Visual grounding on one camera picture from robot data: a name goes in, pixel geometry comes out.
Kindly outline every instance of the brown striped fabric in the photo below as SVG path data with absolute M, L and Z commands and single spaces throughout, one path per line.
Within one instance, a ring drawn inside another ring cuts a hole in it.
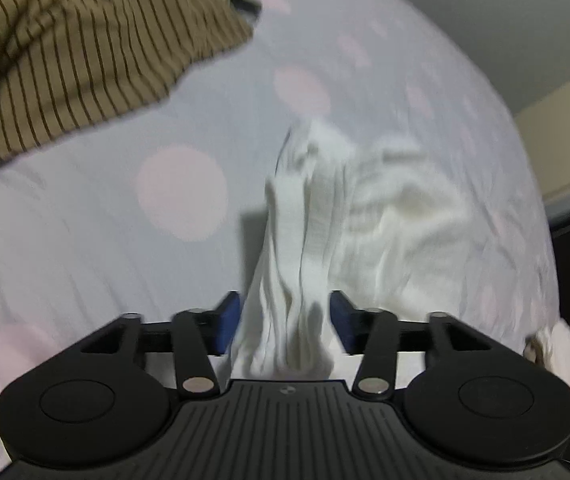
M 251 33 L 225 0 L 0 0 L 0 161 L 162 99 Z

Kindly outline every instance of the polka dot bed sheet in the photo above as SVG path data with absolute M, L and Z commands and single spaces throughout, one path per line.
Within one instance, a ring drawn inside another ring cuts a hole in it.
M 254 39 L 168 100 L 0 169 L 0 390 L 120 313 L 247 290 L 265 176 L 300 117 L 362 144 L 409 132 L 458 186 L 463 320 L 520 350 L 558 317 L 540 194 L 484 75 L 404 0 L 261 1 Z

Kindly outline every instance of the white cloth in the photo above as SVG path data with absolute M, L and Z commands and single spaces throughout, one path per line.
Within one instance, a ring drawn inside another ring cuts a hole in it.
M 265 195 L 232 377 L 351 380 L 358 361 L 331 326 L 331 290 L 401 319 L 458 313 L 468 208 L 413 140 L 398 134 L 361 150 L 321 121 L 298 124 Z
M 560 377 L 570 387 L 570 328 L 563 319 L 551 328 L 546 326 L 536 332 L 534 338 L 543 351 L 546 370 Z

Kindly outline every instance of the silver screw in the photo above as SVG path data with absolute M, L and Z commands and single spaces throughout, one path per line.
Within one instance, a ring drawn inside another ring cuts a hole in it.
M 380 377 L 367 377 L 359 381 L 359 389 L 366 394 L 384 394 L 389 389 L 389 383 Z
M 193 394 L 204 394 L 214 387 L 214 382 L 207 377 L 190 377 L 183 381 L 183 389 Z

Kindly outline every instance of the white garment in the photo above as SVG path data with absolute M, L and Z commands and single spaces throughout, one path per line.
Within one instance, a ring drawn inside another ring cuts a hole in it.
M 570 328 L 567 323 L 561 319 L 551 328 L 540 329 L 534 338 L 542 347 L 545 369 L 570 387 Z
M 298 124 L 265 195 L 265 241 L 232 377 L 351 380 L 359 360 L 334 333 L 332 290 L 401 319 L 458 314 L 468 209 L 413 140 L 397 135 L 361 150 L 329 124 Z

